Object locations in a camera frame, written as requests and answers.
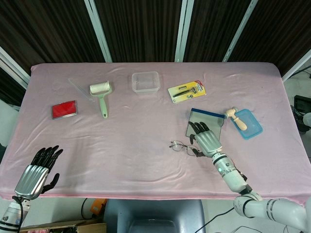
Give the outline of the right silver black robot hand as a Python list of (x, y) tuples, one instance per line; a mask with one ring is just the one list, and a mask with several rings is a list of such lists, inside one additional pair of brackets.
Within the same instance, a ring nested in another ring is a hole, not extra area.
[(199, 146), (199, 149), (192, 149), (196, 157), (208, 157), (211, 158), (216, 153), (222, 151), (222, 145), (216, 135), (204, 122), (191, 122), (188, 124), (192, 127), (195, 134), (190, 135), (190, 144), (193, 142)]

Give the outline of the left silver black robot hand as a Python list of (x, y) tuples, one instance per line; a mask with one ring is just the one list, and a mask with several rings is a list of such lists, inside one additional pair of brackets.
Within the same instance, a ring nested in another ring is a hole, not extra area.
[(56, 145), (54, 147), (41, 148), (35, 154), (15, 187), (15, 195), (21, 201), (34, 200), (39, 195), (48, 192), (56, 186), (60, 177), (59, 173), (54, 175), (49, 184), (46, 184), (46, 180), (62, 152), (63, 150)]

